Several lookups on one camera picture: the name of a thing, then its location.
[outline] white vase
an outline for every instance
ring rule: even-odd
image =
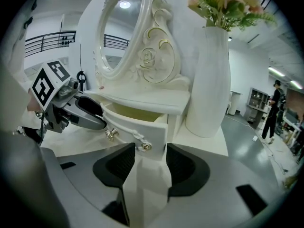
[[[199,47],[186,127],[193,134],[213,137],[223,121],[230,94],[228,33],[222,28],[197,29]]]

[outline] metal railing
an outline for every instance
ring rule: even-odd
[[[107,34],[104,35],[104,47],[106,48],[126,50],[129,45],[129,42],[129,40],[117,36],[111,36]]]
[[[63,31],[45,34],[25,41],[25,57],[60,47],[68,47],[75,42],[76,31]],[[129,40],[117,36],[104,35],[104,47],[126,50]]]
[[[27,39],[25,57],[54,48],[68,47],[70,43],[75,42],[75,35],[76,31],[62,31]]]

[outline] drawer knob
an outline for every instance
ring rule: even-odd
[[[105,135],[107,136],[107,138],[110,140],[110,141],[113,141],[114,140],[114,135],[115,134],[119,134],[118,133],[118,130],[116,128],[113,128],[112,131],[110,130],[106,130],[105,131]]]
[[[144,150],[150,150],[152,146],[149,143],[142,143],[142,148]]]

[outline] white sneaker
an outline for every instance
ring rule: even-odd
[[[272,137],[268,144],[272,144],[274,142],[274,140],[275,140],[275,137]]]

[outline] open drawer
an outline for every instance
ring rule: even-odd
[[[106,100],[101,101],[100,105],[108,129],[111,131],[115,128],[118,131],[113,135],[114,138],[121,143],[135,143],[137,147],[149,144],[150,149],[138,153],[154,160],[162,159],[168,133],[167,114],[139,110]]]

